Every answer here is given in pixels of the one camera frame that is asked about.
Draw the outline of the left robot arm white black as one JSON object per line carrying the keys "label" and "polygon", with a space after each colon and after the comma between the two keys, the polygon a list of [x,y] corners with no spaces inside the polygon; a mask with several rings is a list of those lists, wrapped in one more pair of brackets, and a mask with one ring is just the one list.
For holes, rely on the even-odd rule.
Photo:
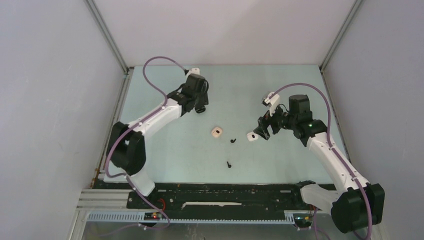
{"label": "left robot arm white black", "polygon": [[117,122],[109,136],[105,172],[108,178],[124,176],[140,193],[138,201],[145,208],[158,202],[155,183],[147,174],[146,141],[170,122],[195,110],[201,114],[209,103],[209,83],[199,68],[185,71],[186,82],[170,92],[165,101],[148,114],[129,123]]}

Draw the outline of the black earbud charging case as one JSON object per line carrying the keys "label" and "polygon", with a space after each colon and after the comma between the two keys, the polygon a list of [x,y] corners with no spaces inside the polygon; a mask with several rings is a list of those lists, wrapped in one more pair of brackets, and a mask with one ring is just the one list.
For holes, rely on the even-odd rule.
{"label": "black earbud charging case", "polygon": [[197,114],[204,113],[205,111],[206,111],[206,106],[205,105],[195,107],[195,112]]}

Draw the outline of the white earbud charging case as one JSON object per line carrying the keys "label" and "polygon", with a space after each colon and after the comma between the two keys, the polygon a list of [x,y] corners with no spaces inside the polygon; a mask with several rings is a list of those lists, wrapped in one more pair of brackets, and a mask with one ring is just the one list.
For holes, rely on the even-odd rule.
{"label": "white earbud charging case", "polygon": [[247,140],[248,140],[249,142],[253,142],[253,141],[256,141],[256,140],[258,140],[258,139],[259,139],[259,136],[258,136],[256,133],[254,133],[253,131],[252,131],[252,132],[249,132],[249,133],[246,135],[246,137],[247,137]]}

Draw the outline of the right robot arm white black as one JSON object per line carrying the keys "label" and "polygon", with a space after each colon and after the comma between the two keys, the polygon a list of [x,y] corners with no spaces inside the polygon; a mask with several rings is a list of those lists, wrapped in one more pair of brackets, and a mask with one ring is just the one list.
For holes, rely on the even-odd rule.
{"label": "right robot arm white black", "polygon": [[305,148],[313,153],[330,176],[335,190],[327,190],[307,180],[296,184],[291,204],[297,209],[313,205],[329,214],[342,233],[349,233],[382,222],[385,191],[378,183],[371,184],[340,153],[327,125],[313,118],[306,94],[288,98],[289,109],[283,110],[280,96],[270,92],[262,99],[268,111],[258,118],[250,141],[268,140],[280,130],[293,132]]}

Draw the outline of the pink earbud charging case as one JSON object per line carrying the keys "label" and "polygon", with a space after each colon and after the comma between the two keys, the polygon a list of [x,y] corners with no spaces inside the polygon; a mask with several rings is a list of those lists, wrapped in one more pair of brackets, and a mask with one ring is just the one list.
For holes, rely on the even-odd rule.
{"label": "pink earbud charging case", "polygon": [[215,127],[212,131],[211,131],[211,135],[214,138],[219,138],[221,135],[223,134],[223,130],[220,127]]}

